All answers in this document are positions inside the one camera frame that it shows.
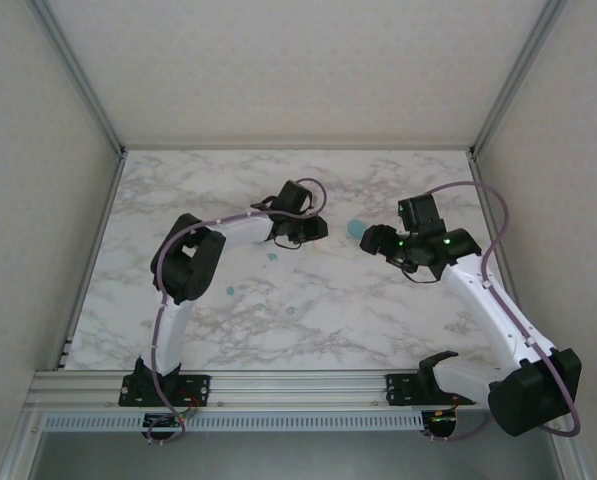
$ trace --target white marble table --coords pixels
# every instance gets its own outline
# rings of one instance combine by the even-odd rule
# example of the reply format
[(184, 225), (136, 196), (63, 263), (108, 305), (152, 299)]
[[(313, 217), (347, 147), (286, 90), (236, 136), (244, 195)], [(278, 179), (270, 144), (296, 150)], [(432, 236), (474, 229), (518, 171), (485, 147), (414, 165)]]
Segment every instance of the white marble table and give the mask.
[[(239, 213), (305, 176), (327, 186), (329, 237), (298, 251), (267, 242), (223, 256), (188, 325), (185, 369), (412, 368), (445, 349), (494, 360), (443, 285), (409, 283), (362, 252), (346, 228), (352, 219), (399, 226), (398, 200), (471, 178), (463, 152), (134, 151), (66, 368), (133, 368), (157, 308), (149, 262), (180, 214)], [(436, 199), (449, 228), (466, 228), (488, 245), (474, 189)]]

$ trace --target marble surface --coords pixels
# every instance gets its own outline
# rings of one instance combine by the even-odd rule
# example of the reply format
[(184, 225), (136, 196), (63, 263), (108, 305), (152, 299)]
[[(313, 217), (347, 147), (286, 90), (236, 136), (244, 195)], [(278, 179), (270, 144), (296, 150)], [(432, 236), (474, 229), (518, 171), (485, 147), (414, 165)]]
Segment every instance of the marble surface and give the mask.
[[(266, 242), (224, 255), (189, 322), (185, 369), (411, 368), (445, 349), (494, 361), (442, 284), (408, 282), (347, 231), (352, 219), (399, 226), (398, 200), (470, 179), (463, 152), (133, 151), (66, 368), (133, 368), (157, 308), (149, 262), (180, 214), (239, 213), (305, 176), (327, 187), (329, 236), (297, 251)], [(449, 228), (489, 244), (474, 189), (436, 200)]]

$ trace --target white wall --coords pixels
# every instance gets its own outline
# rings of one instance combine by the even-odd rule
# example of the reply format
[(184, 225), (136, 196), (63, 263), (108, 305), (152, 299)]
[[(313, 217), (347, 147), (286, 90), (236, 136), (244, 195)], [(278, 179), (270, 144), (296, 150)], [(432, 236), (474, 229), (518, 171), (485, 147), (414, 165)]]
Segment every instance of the white wall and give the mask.
[(578, 404), (597, 458), (597, 1), (568, 2), (480, 165), (510, 203), (522, 306), (582, 357)]
[(132, 149), (384, 149), (466, 147), (545, 1), (48, 3)]
[(0, 0), (0, 458), (48, 368), (114, 161), (22, 0)]

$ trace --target blue ball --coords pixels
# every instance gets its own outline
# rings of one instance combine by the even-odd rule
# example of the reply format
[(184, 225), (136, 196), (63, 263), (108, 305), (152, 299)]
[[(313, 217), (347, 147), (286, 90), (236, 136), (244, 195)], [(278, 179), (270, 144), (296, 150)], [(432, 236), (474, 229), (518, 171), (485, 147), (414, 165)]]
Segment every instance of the blue ball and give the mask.
[(347, 232), (355, 239), (362, 240), (362, 236), (367, 230), (367, 224), (361, 220), (350, 220), (347, 224)]

